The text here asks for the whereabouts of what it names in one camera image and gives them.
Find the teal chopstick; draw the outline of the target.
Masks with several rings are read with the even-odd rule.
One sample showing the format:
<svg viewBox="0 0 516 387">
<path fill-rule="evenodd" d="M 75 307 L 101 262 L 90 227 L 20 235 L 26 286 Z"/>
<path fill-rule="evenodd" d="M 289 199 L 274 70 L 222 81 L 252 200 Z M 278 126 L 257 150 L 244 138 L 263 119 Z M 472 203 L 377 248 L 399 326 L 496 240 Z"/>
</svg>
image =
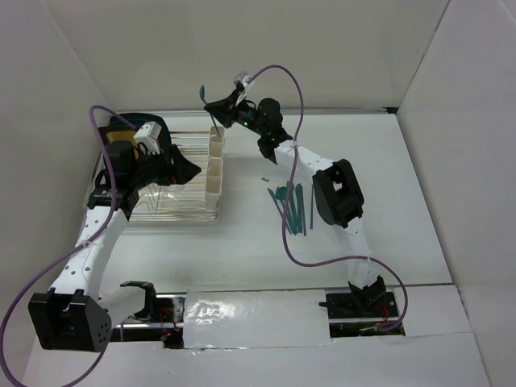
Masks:
<svg viewBox="0 0 516 387">
<path fill-rule="evenodd" d="M 314 203 L 315 195 L 314 195 L 314 185 L 311 186 L 311 195 L 310 195 L 310 229 L 314 229 Z"/>
</svg>

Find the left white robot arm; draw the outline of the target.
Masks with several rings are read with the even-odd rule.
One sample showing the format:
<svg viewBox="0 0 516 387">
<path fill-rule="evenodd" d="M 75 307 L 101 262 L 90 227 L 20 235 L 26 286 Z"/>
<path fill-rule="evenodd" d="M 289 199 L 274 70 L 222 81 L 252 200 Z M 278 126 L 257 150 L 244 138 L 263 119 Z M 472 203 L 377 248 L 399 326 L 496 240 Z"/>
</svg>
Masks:
<svg viewBox="0 0 516 387">
<path fill-rule="evenodd" d="M 144 154 L 130 141 L 108 144 L 106 167 L 91 193 L 85 224 L 72 255 L 49 290 L 34 293 L 28 310 L 46 350 L 102 352 L 114 327 L 134 315 L 153 320 L 159 302 L 152 283 L 126 281 L 107 295 L 100 284 L 114 246 L 139 201 L 152 184 L 184 185 L 201 169 L 176 146 L 169 154 Z"/>
</svg>

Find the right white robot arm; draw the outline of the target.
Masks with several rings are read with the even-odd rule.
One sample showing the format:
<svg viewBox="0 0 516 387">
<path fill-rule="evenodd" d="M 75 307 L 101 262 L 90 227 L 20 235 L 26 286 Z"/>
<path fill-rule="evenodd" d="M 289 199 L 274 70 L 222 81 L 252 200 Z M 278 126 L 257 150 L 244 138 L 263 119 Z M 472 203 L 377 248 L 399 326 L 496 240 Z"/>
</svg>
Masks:
<svg viewBox="0 0 516 387">
<path fill-rule="evenodd" d="M 378 260 L 370 256 L 364 235 L 364 195 L 351 163 L 345 159 L 329 160 L 299 146 L 296 138 L 284 129 L 280 103 L 273 98 L 265 98 L 256 105 L 247 100 L 239 102 L 236 96 L 230 96 L 208 102 L 204 109 L 225 128 L 238 123 L 256 133 L 259 136 L 258 148 L 265 159 L 274 164 L 291 164 L 292 175 L 299 167 L 306 171 L 312 180 L 318 215 L 324 223 L 338 229 L 338 234 L 354 254 L 317 263 L 303 263 L 294 258 L 288 241 L 284 239 L 287 256 L 303 268 L 346 263 L 353 310 L 361 316 L 369 316 L 377 310 L 386 292 L 385 282 L 372 270 L 372 265 Z"/>
</svg>

